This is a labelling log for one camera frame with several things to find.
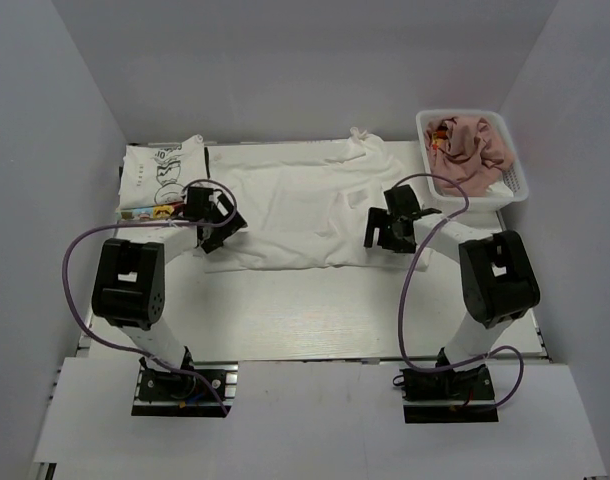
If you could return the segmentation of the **white red print t-shirt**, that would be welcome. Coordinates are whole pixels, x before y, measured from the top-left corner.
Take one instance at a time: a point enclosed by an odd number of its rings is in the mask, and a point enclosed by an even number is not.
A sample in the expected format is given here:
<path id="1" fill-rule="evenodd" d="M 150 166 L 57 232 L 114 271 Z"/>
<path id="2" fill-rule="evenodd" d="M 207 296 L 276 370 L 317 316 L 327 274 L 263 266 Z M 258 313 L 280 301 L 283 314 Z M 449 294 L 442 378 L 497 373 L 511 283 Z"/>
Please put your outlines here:
<path id="1" fill-rule="evenodd" d="M 364 247 L 368 211 L 410 174 L 378 136 L 352 129 L 346 140 L 211 151 L 214 180 L 235 195 L 247 228 L 203 257 L 207 273 L 326 267 L 405 269 L 411 257 Z"/>

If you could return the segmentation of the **pink t-shirt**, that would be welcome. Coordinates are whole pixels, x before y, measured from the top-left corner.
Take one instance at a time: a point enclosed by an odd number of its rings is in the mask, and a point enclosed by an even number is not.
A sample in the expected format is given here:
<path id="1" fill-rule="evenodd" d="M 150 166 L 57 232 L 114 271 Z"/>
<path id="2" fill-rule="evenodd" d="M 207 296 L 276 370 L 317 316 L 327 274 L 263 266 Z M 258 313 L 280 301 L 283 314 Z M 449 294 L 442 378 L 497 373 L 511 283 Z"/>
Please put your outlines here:
<path id="1" fill-rule="evenodd" d="M 484 197 L 509 170 L 515 155 L 502 135 L 482 116 L 458 115 L 430 121 L 424 143 L 430 171 L 443 195 Z"/>

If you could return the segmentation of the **plain white t-shirt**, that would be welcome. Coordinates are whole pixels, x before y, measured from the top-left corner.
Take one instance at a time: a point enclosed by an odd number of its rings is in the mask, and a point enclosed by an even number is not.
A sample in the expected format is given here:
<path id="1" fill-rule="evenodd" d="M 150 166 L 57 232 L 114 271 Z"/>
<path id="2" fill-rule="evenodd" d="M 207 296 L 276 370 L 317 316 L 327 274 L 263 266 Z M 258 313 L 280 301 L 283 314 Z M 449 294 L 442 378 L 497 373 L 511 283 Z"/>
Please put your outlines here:
<path id="1" fill-rule="evenodd" d="M 502 181 L 492 183 L 485 191 L 487 198 L 512 198 L 514 192 Z"/>

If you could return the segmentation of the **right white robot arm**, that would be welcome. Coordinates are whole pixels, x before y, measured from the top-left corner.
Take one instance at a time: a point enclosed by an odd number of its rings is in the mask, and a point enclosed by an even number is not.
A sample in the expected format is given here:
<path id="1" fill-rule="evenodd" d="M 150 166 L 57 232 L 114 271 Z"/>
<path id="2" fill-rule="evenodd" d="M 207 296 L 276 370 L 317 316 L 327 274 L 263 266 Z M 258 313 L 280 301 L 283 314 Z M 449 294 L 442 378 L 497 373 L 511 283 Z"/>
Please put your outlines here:
<path id="1" fill-rule="evenodd" d="M 462 206 L 449 214 L 423 208 L 409 185 L 401 183 L 384 192 L 386 206 L 371 207 L 367 213 L 364 247 L 375 245 L 412 256 L 405 274 L 397 307 L 397 339 L 401 359 L 420 374 L 436 374 L 438 390 L 457 399 L 469 391 L 473 377 L 469 370 L 507 350 L 494 348 L 511 323 L 539 304 L 540 287 L 518 232 L 503 230 L 487 235 L 460 221 L 471 201 L 462 196 Z M 457 332 L 442 348 L 446 361 L 436 367 L 414 364 L 404 339 L 406 301 L 421 254 L 428 248 L 448 257 L 459 266 L 462 298 L 466 314 Z"/>

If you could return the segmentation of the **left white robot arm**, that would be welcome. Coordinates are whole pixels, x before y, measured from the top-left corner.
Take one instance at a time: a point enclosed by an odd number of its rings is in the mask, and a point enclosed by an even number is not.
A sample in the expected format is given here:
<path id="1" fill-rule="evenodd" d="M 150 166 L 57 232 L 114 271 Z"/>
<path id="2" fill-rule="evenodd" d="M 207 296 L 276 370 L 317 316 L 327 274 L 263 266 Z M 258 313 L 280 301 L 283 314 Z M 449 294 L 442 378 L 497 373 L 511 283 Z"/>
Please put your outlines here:
<path id="1" fill-rule="evenodd" d="M 147 367 L 166 369 L 162 387 L 184 399 L 196 387 L 190 353 L 164 320 L 166 266 L 192 250 L 209 255 L 247 226 L 234 194 L 220 182 L 196 180 L 182 189 L 180 210 L 132 240 L 110 238 L 101 249 L 92 311 L 121 331 Z"/>

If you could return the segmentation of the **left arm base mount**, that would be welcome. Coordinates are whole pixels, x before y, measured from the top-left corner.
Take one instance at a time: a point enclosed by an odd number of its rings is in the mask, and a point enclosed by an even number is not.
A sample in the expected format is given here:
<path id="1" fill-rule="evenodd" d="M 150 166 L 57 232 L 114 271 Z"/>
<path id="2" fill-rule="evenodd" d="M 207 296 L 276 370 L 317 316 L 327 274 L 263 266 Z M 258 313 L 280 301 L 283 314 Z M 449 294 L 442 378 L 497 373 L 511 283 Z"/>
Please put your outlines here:
<path id="1" fill-rule="evenodd" d="M 233 405 L 238 366 L 197 364 L 196 371 L 216 391 L 226 408 L 223 411 L 210 389 L 195 377 L 141 367 L 137 378 L 131 415 L 135 417 L 225 418 Z"/>

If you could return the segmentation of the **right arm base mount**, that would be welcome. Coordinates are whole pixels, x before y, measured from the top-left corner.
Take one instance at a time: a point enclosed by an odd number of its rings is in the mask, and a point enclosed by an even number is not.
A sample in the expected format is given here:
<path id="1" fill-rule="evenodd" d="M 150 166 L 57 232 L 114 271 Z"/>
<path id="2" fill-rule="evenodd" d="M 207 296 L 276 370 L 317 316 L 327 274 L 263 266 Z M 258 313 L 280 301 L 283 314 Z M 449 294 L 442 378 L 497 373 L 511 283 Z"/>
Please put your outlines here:
<path id="1" fill-rule="evenodd" d="M 497 423 L 495 391 L 485 365 L 421 374 L 406 368 L 392 380 L 402 392 L 406 424 Z"/>

